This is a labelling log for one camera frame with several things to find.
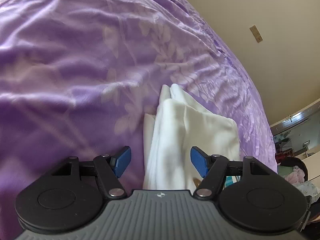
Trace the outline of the white Nevada print t-shirt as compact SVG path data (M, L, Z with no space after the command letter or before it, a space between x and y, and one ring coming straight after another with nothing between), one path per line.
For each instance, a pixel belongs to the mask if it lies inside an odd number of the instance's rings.
M146 190L194 192L202 179L190 159L194 146L240 160L236 122L207 110L177 84L163 85L157 113L144 115L143 145Z

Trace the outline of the dark basket with clothes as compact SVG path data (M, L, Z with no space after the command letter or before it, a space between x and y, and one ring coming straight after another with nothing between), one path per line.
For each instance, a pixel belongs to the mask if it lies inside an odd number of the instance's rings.
M286 157L278 164L277 172L305 197L311 197L312 203L319 200L319 187L308 180L308 169L302 160L296 157Z

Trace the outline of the white wardrobe with mirror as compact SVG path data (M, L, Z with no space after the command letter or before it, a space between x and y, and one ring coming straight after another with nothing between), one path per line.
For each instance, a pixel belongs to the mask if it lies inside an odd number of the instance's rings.
M299 166L319 185L319 100L271 125L278 165Z

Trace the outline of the purple floral bed cover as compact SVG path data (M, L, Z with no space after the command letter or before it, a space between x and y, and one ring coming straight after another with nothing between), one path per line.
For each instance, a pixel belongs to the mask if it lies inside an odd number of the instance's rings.
M241 155L276 169L254 83L186 0L1 0L1 239L22 231L16 196L68 156L128 145L121 183L140 189L143 117L172 83L236 122Z

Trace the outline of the beige wall socket plate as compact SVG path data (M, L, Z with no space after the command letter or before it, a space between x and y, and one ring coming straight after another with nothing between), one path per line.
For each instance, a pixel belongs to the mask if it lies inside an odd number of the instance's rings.
M249 29L250 29L251 33L253 34L255 40L258 43L260 43L263 40L263 38L262 38L259 30L257 29L256 25L251 26Z

